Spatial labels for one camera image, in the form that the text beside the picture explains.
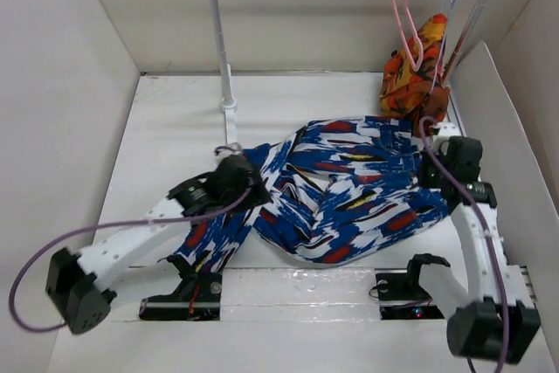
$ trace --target clothes hanger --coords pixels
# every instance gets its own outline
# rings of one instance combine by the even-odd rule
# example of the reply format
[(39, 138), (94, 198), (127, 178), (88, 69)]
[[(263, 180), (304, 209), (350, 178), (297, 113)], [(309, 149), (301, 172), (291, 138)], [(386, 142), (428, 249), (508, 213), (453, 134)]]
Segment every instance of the clothes hanger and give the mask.
[[(430, 96), (432, 94), (433, 90), (435, 89), (435, 82), (436, 82), (437, 77), (438, 77), (438, 66), (439, 66), (439, 64), (440, 64), (440, 62), (443, 58), (443, 54), (445, 52), (446, 35), (448, 34), (448, 27), (451, 24), (452, 13), (454, 11), (454, 6), (456, 5), (457, 1), (458, 0), (450, 0), (450, 9), (448, 11), (448, 18), (447, 18), (447, 21), (446, 21), (446, 31), (445, 31), (445, 35), (443, 36), (443, 40), (441, 41), (440, 52), (438, 53), (437, 63), (435, 64), (435, 74), (433, 76), (433, 82), (431, 84), (431, 89), (430, 89), (429, 94), (427, 96)], [(439, 13), (443, 12), (443, 10), (445, 8), (445, 3), (446, 3), (446, 0), (442, 0), (442, 2), (440, 4)]]
[(423, 53), (424, 53), (423, 43), (421, 42), (421, 39), (419, 39), (418, 30), (416, 29), (416, 26), (413, 24), (413, 18), (411, 17), (410, 7), (408, 6), (408, 0), (402, 0), (402, 1), (404, 2), (405, 15), (408, 18), (408, 23), (410, 24), (411, 35), (413, 37), (413, 41), (415, 43), (415, 46), (418, 49), (418, 60), (417, 61), (414, 61), (413, 56), (411, 54), (410, 47), (408, 46), (408, 42), (407, 42), (406, 36), (404, 34), (404, 29), (402, 28), (402, 21), (400, 20), (400, 15), (398, 13), (398, 7), (396, 5), (396, 0), (392, 0), (392, 7), (394, 8), (394, 15), (396, 16), (396, 22), (398, 24), (398, 29), (399, 29), (399, 32), (400, 32), (400, 39), (402, 40), (402, 44), (404, 45), (405, 53), (408, 56), (408, 60), (410, 61), (411, 69), (414, 72), (417, 72), (419, 70), (419, 67), (421, 66), (421, 63), (423, 63)]

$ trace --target white floor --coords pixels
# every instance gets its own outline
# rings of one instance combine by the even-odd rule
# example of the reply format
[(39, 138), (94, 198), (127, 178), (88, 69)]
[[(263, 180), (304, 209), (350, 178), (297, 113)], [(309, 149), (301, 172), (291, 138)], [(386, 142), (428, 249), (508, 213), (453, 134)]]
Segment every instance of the white floor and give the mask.
[[(378, 114), (382, 75), (306, 73), (238, 76), (238, 135), (250, 148), (280, 142), (313, 119)], [(169, 188), (213, 169), (224, 143), (214, 76), (142, 77), (101, 221), (138, 218)], [(110, 231), (101, 231), (102, 240)], [(450, 220), (354, 264), (318, 270), (251, 235), (224, 273), (222, 321), (144, 322), (141, 297), (170, 291), (174, 269), (149, 266), (181, 242), (171, 241), (120, 280), (115, 310), (93, 331), (59, 333), (50, 373), (70, 372), (467, 372), (446, 346), (444, 321), (379, 321), (367, 295), (374, 268), (405, 267), (419, 252), (447, 258), (466, 284), (458, 235)], [(490, 371), (490, 363), (478, 363)], [(518, 367), (555, 371), (540, 333)]]

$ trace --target white metal rod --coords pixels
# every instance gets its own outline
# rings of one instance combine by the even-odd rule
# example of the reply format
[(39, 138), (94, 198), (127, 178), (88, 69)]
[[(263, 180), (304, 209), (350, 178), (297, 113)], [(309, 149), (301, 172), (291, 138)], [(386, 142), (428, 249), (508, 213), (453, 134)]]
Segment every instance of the white metal rod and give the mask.
[(224, 32), (221, 27), (221, 17), (219, 16), (219, 3), (217, 0), (210, 0), (211, 18), (213, 21), (214, 35), (216, 37), (217, 57), (219, 58), (219, 72), (221, 74), (221, 90), (223, 94), (222, 105), (225, 107), (233, 106), (235, 100), (231, 94), (231, 80), (229, 69), (227, 68), (227, 54), (225, 52)]
[(466, 24), (464, 25), (464, 29), (462, 30), (462, 33), (458, 38), (456, 46), (452, 51), (452, 55), (448, 59), (448, 63), (446, 64), (445, 72), (443, 73), (443, 77), (442, 77), (443, 84), (446, 83), (446, 81), (448, 80), (448, 78), (452, 73), (452, 70), (458, 64), (457, 60), (463, 52), (464, 44), (472, 34), (473, 27), (478, 22), (481, 12), (483, 11), (483, 8), (485, 8), (486, 6), (486, 2), (487, 0), (477, 0), (475, 5), (473, 6), (472, 11), (470, 12), (470, 16), (468, 17)]

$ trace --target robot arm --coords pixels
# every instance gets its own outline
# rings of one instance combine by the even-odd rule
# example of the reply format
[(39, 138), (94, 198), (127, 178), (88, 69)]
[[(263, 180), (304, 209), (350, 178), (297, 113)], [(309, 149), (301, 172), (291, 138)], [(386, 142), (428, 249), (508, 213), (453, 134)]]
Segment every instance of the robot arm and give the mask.
[[(506, 363), (523, 357), (541, 323), (537, 310), (525, 306), (521, 290), (512, 278), (518, 266), (509, 266), (497, 230), (497, 201), (490, 183), (479, 181), (481, 143), (462, 137), (448, 123), (435, 126), (431, 148), (445, 168), (463, 185), (479, 206), (489, 231), (484, 231), (469, 202), (433, 165), (424, 152), (419, 183), (440, 188), (452, 222), (459, 234), (466, 264), (468, 290), (452, 275), (450, 264), (430, 254), (416, 255), (409, 262), (405, 282), (409, 288), (427, 292), (447, 319), (447, 341), (455, 356), (497, 361), (503, 345), (503, 311), (508, 312), (510, 333)], [(500, 274), (493, 269), (489, 244), (493, 244)], [(505, 287), (507, 301), (500, 298), (497, 275)]]
[[(246, 211), (269, 200), (258, 168), (240, 155), (228, 155), (214, 172), (177, 185), (143, 220), (127, 223), (134, 224), (132, 227), (122, 228), (109, 239), (74, 254), (67, 248), (56, 252), (51, 258), (46, 292), (72, 333), (83, 334), (107, 317), (116, 297), (110, 288), (114, 279), (140, 257), (190, 231), (190, 223), (230, 211)], [(198, 280), (186, 265), (177, 267), (183, 277), (179, 293), (191, 288), (192, 280)]]

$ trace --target blue and white fabric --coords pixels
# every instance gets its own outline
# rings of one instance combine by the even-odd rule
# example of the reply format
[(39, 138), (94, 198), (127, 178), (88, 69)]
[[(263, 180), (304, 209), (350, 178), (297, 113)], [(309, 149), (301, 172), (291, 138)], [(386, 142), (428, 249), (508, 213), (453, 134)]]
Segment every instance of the blue and white fabric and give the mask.
[(221, 271), (253, 229), (294, 258), (343, 264), (443, 219), (437, 191), (417, 186), (420, 155), (408, 121), (311, 121), (282, 143), (245, 150), (272, 202), (193, 228), (175, 252), (197, 271)]

